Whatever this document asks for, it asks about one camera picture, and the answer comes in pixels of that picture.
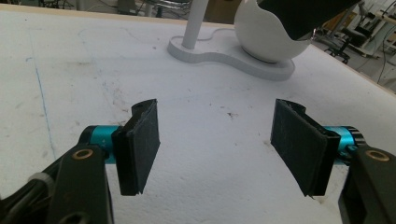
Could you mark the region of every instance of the floor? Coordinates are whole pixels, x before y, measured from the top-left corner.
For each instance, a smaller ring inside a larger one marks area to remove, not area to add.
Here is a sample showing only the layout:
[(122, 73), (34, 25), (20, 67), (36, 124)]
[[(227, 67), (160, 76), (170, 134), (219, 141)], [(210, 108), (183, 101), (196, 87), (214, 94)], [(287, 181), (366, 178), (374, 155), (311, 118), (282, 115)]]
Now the floor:
[[(322, 44), (315, 40), (312, 42), (312, 44), (323, 50), (328, 48), (327, 45)], [(353, 48), (346, 48), (345, 53), (350, 56), (350, 60), (347, 63), (347, 66), (351, 67), (352, 69), (356, 70), (357, 72), (363, 75), (366, 75), (376, 83), (379, 82), (380, 85), (386, 87), (387, 89), (390, 89), (391, 91), (396, 91), (396, 89), (393, 88), (392, 85), (395, 83), (396, 80), (384, 79), (384, 75), (391, 67), (389, 63), (384, 63), (384, 62), (393, 56), (394, 54), (393, 52), (389, 50), (385, 50), (384, 52), (382, 48), (379, 48), (378, 52), (375, 53), (374, 57), (372, 56), (363, 57), (359, 52), (357, 52)]]

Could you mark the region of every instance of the white table surface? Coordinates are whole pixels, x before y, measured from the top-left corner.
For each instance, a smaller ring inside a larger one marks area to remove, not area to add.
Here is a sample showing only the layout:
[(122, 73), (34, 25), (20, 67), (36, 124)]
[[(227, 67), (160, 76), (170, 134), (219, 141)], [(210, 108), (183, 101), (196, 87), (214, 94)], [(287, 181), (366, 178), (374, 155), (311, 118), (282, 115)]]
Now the white table surface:
[(162, 144), (144, 194), (120, 196), (107, 166), (116, 223), (341, 223), (347, 168), (334, 167), (326, 196), (305, 198), (270, 145), (275, 99), (305, 105), (322, 125), (355, 126), (395, 154), (395, 96), (312, 46), (283, 82), (180, 62), (166, 51), (184, 33), (178, 23), (0, 6), (0, 194), (86, 126), (123, 123), (131, 105), (157, 98)]

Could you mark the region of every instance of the black cable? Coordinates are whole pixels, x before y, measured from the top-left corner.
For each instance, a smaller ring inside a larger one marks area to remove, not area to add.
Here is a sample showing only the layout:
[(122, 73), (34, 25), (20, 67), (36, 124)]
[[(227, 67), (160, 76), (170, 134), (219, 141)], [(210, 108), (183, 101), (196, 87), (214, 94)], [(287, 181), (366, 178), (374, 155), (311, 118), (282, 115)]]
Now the black cable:
[(35, 181), (33, 188), (8, 211), (6, 217), (2, 220), (2, 224), (18, 223), (18, 219), (22, 217), (27, 206), (33, 203), (37, 196), (41, 195), (43, 190), (45, 190), (46, 185), (42, 181), (32, 181)]
[(358, 23), (358, 26), (362, 25), (364, 20), (366, 20), (367, 16), (361, 16), (361, 20)]
[(395, 3), (396, 3), (396, 1), (393, 1), (392, 4), (390, 4), (390, 5), (387, 7), (387, 9), (382, 13), (382, 19), (384, 19), (385, 13), (387, 13), (388, 10), (389, 10), (389, 9), (393, 6), (393, 4), (395, 4)]
[(30, 205), (23, 216), (18, 220), (20, 223), (45, 223), (50, 207), (51, 197), (43, 197), (42, 200)]
[(99, 0), (99, 2), (105, 4), (105, 6), (107, 6), (107, 7), (113, 7), (113, 6), (109, 5), (107, 2), (105, 2), (103, 0)]
[[(55, 180), (58, 174), (59, 162), (61, 161), (61, 158), (59, 158), (58, 160), (53, 162), (50, 166), (48, 166), (43, 171), (43, 173), (50, 175), (51, 178)], [(5, 208), (8, 211), (10, 211), (15, 206), (15, 204), (17, 204), (23, 197), (25, 197), (28, 193), (32, 191), (32, 189), (35, 187), (35, 182), (37, 182), (37, 180), (29, 181), (22, 188), (17, 190), (15, 193), (2, 200), (2, 203), (5, 205)]]
[(379, 74), (378, 81), (376, 82), (376, 84), (379, 84), (379, 80), (381, 80), (381, 77), (382, 77), (382, 75), (383, 75), (383, 73), (384, 73), (384, 70), (385, 70), (385, 65), (387, 64), (387, 55), (385, 54), (385, 41), (387, 40), (387, 36), (389, 35), (389, 33), (390, 33), (391, 31), (393, 31), (393, 29), (394, 29), (395, 27), (396, 27), (396, 25), (392, 26), (392, 27), (388, 30), (388, 32), (385, 34), (384, 39), (382, 40), (382, 52), (384, 53), (384, 64), (383, 64), (383, 66), (382, 66), (382, 70), (381, 70), (381, 73)]
[(368, 59), (364, 62), (364, 63), (362, 63), (359, 67), (357, 67), (355, 70), (356, 71), (358, 71), (359, 69), (361, 69), (364, 65), (366, 65), (372, 58), (371, 57), (369, 57), (369, 56), (367, 56), (368, 57)]
[(142, 4), (140, 5), (140, 8), (136, 11), (136, 16), (139, 15), (139, 12), (140, 12), (140, 10), (142, 9), (142, 6), (145, 5), (145, 4), (146, 4), (146, 2), (143, 1)]
[(71, 7), (73, 7), (73, 5), (72, 4), (70, 4), (67, 0), (64, 0), (64, 6), (63, 6), (63, 9), (65, 8), (65, 7), (69, 7), (69, 9), (71, 9)]
[(184, 17), (187, 16), (189, 14), (189, 12), (187, 11), (187, 9), (180, 9), (180, 10), (172, 10), (172, 9), (163, 9), (163, 18), (166, 19), (183, 19), (183, 20), (187, 20), (188, 18)]

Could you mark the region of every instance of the white lamp base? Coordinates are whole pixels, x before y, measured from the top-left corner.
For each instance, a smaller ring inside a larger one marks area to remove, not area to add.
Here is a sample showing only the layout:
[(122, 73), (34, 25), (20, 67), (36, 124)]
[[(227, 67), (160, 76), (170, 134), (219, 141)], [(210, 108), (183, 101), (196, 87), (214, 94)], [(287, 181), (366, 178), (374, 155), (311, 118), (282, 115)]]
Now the white lamp base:
[(183, 36), (174, 36), (169, 41), (168, 52), (186, 63), (226, 63), (255, 77), (282, 81), (294, 72), (292, 60), (265, 63), (247, 54), (236, 38), (234, 29), (217, 29), (208, 39), (198, 39), (194, 49), (182, 46)]

